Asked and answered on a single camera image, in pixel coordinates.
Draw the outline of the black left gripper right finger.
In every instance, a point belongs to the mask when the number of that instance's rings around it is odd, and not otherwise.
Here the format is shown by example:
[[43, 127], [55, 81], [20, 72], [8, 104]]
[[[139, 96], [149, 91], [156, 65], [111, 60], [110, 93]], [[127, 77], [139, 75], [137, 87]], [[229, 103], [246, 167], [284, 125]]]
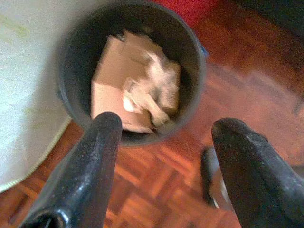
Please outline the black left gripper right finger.
[[304, 179], [243, 121], [222, 118], [212, 140], [228, 196], [244, 228], [301, 228]]

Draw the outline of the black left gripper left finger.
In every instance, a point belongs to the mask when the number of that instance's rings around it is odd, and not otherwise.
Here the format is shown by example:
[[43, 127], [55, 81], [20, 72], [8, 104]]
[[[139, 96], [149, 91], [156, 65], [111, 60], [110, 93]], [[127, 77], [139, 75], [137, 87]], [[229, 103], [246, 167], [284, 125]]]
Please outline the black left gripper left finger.
[[98, 115], [50, 174], [22, 228], [101, 228], [114, 177], [122, 122]]

